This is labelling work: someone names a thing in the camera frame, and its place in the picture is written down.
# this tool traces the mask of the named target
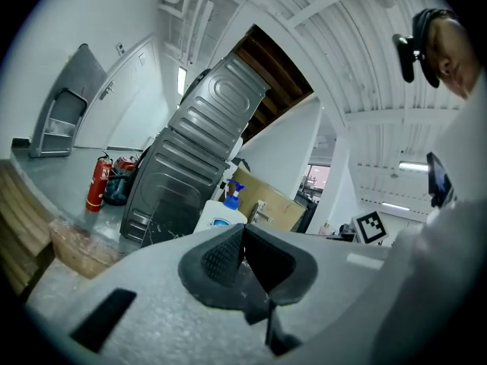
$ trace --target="person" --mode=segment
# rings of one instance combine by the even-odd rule
[[[412,36],[396,34],[403,78],[414,80],[412,64],[420,61],[428,83],[440,81],[466,100],[458,116],[434,144],[459,201],[487,199],[487,80],[466,29],[452,11],[425,9],[412,19]]]
[[[419,12],[412,19],[412,37],[407,42],[412,56],[399,52],[403,72],[409,63],[419,60],[431,86],[438,88],[442,81],[457,96],[465,100],[469,97],[479,79],[481,64],[455,13],[434,8]]]

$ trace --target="wooden ceiling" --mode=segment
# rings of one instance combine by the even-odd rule
[[[243,131],[245,143],[313,93],[284,51],[257,26],[234,47],[235,52],[271,87]]]

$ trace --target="gray metal panel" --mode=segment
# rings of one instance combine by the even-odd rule
[[[227,168],[177,132],[162,130],[135,178],[120,232],[141,240],[160,199],[202,209]]]
[[[269,85],[231,53],[180,104],[169,126],[227,159]]]
[[[70,155],[84,111],[107,77],[88,45],[79,46],[40,111],[30,143],[31,157]]]

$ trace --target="cardboard box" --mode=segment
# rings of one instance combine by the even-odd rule
[[[238,195],[240,200],[238,210],[247,219],[252,213],[253,206],[260,200],[266,203],[262,213],[270,217],[272,222],[258,220],[258,223],[276,230],[290,231],[305,211],[302,205],[276,191],[269,184],[248,173],[242,167],[237,168],[232,179],[247,187]]]

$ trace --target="red fire extinguisher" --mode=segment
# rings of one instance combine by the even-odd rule
[[[101,200],[105,187],[107,186],[112,170],[113,161],[107,153],[98,158],[94,168],[93,179],[91,179],[90,189],[86,198],[86,209],[91,212],[98,212],[101,208]]]

